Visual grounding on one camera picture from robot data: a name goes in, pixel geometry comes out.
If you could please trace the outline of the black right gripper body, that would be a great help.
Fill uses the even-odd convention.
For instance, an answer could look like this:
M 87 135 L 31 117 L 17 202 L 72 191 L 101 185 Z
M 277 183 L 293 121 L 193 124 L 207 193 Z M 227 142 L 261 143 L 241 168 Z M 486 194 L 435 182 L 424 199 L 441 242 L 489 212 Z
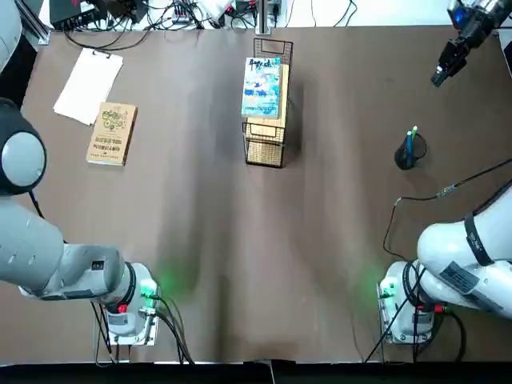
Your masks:
M 447 43 L 448 50 L 472 50 L 480 47 L 498 23 L 496 13 L 483 10 L 449 10 L 458 36 Z

